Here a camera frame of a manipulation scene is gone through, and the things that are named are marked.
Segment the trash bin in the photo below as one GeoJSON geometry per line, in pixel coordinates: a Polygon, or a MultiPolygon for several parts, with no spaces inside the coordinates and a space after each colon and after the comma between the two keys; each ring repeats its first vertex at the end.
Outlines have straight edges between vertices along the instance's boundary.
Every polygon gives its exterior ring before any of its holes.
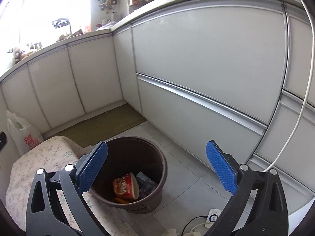
{"type": "Polygon", "coordinates": [[[162,188],[167,176],[167,162],[161,150],[147,139],[124,136],[106,142],[108,157],[91,187],[92,193],[106,205],[136,214],[155,210],[162,199],[162,188]],[[147,197],[128,204],[115,201],[113,181],[130,172],[143,172],[158,186],[147,197]]]}

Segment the instant noodle cup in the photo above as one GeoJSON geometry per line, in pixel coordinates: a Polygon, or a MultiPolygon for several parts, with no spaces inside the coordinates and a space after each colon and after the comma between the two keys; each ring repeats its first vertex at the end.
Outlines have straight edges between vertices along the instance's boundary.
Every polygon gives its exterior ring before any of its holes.
{"type": "Polygon", "coordinates": [[[139,198],[139,185],[133,175],[129,173],[123,177],[117,178],[113,181],[114,193],[118,198],[135,200],[139,198]]]}

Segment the kitchen cabinet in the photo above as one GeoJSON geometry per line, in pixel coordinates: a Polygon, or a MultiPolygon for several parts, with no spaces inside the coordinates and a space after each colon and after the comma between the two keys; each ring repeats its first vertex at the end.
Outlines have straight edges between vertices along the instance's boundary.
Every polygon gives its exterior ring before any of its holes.
{"type": "MultiPolygon", "coordinates": [[[[284,88],[304,98],[311,67],[312,30],[305,11],[293,6],[289,14],[289,64],[284,88]]],[[[308,101],[315,104],[314,77],[308,101]]]]}
{"type": "Polygon", "coordinates": [[[52,128],[84,114],[66,47],[30,61],[34,91],[52,128]]]}
{"type": "Polygon", "coordinates": [[[140,20],[133,26],[137,71],[268,124],[284,78],[286,26],[280,2],[248,1],[203,0],[140,20]],[[264,8],[269,3],[273,9],[264,8]]]}
{"type": "Polygon", "coordinates": [[[122,100],[112,36],[73,43],[68,50],[86,112],[122,100]]]}
{"type": "Polygon", "coordinates": [[[7,135],[7,144],[0,151],[0,199],[5,205],[5,194],[10,183],[10,175],[13,163],[20,158],[13,138],[7,130],[7,106],[3,98],[0,98],[0,130],[7,135]]]}
{"type": "Polygon", "coordinates": [[[245,163],[264,133],[254,121],[192,92],[142,75],[138,84],[143,116],[209,167],[208,141],[245,163]]]}
{"type": "MultiPolygon", "coordinates": [[[[273,161],[291,134],[302,106],[302,100],[284,91],[275,117],[270,124],[257,153],[273,161]]],[[[294,136],[281,154],[276,166],[307,185],[313,191],[315,160],[315,112],[307,106],[294,136]]]]}
{"type": "Polygon", "coordinates": [[[27,67],[2,82],[1,86],[11,112],[28,120],[41,133],[51,129],[36,99],[27,67]]]}
{"type": "Polygon", "coordinates": [[[131,38],[130,28],[114,35],[117,67],[123,98],[139,113],[142,113],[131,38]]]}

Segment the tiled floor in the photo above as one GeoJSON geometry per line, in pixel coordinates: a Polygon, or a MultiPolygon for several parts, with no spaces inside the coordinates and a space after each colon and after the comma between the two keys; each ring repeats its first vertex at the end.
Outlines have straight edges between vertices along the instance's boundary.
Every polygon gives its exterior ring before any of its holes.
{"type": "MultiPolygon", "coordinates": [[[[117,136],[139,136],[152,141],[162,150],[168,163],[162,201],[154,212],[137,215],[119,210],[139,236],[161,236],[171,228],[181,233],[194,217],[206,216],[212,208],[224,209],[231,194],[224,190],[216,174],[152,124],[145,122],[117,136]]],[[[249,199],[236,229],[244,225],[252,204],[253,200],[249,199]]],[[[204,218],[195,219],[185,232],[202,222],[204,218]]],[[[207,228],[199,226],[197,230],[204,235],[207,228]]]]}

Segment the green mat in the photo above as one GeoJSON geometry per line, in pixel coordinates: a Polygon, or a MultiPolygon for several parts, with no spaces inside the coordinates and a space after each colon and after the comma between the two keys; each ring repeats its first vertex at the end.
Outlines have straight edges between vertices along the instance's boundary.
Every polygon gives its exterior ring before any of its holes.
{"type": "Polygon", "coordinates": [[[125,104],[79,122],[53,136],[66,136],[84,148],[95,145],[99,141],[113,137],[145,121],[146,119],[141,114],[130,105],[125,104]]]}

